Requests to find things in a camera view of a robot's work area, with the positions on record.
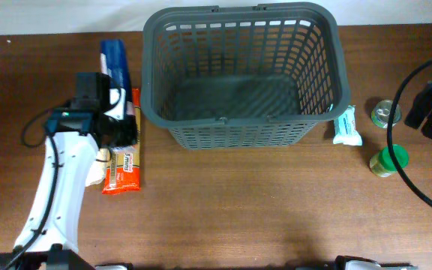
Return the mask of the blue cardboard food box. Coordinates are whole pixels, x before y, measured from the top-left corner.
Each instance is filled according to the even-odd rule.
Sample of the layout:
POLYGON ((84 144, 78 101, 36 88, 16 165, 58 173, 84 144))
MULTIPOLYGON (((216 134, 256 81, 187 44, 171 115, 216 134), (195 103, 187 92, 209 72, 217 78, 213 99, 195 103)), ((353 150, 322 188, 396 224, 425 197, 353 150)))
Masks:
POLYGON ((110 76, 109 101, 111 109, 106 112, 119 121, 132 116, 133 96, 125 45, 121 40, 100 42, 100 69, 110 76))

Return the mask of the grey plastic mesh basket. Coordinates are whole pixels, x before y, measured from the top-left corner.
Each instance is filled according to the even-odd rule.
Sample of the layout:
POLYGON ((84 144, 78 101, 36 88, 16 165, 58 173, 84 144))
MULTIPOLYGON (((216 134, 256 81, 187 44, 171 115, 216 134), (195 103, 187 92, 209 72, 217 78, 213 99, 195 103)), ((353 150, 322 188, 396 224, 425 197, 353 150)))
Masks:
POLYGON ((142 111, 186 149, 289 146, 350 104, 338 25, 318 4, 168 7, 143 41, 142 111))

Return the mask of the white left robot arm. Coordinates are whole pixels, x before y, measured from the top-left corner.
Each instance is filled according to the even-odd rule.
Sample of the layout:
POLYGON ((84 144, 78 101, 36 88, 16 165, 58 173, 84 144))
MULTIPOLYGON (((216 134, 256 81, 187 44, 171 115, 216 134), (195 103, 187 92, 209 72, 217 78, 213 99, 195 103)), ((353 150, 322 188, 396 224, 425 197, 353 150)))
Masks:
POLYGON ((44 111, 45 157, 34 201, 0 269, 92 269, 78 254, 86 179, 102 148, 136 142, 130 101, 80 97, 44 111))

